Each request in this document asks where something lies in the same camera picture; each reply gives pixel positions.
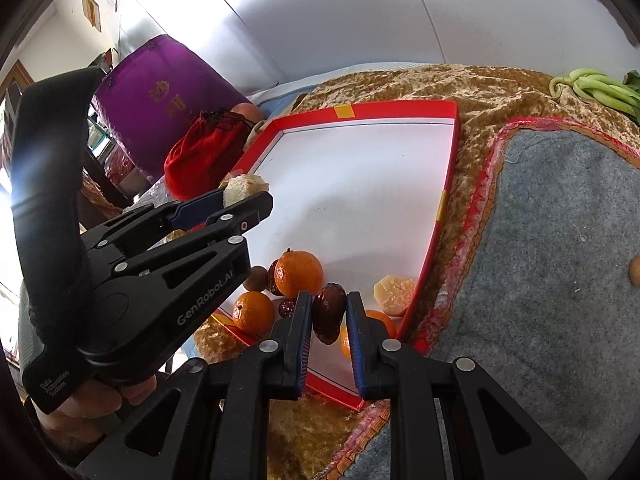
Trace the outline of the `person's left hand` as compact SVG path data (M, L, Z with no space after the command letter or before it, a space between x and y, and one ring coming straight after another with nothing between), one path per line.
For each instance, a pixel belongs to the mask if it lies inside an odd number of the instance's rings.
M44 414L36 408L37 418L44 435L57 448L64 452L78 451L104 436L98 419L115 414L125 401L133 406L141 404L156 385L155 376L119 390L91 379L52 413Z

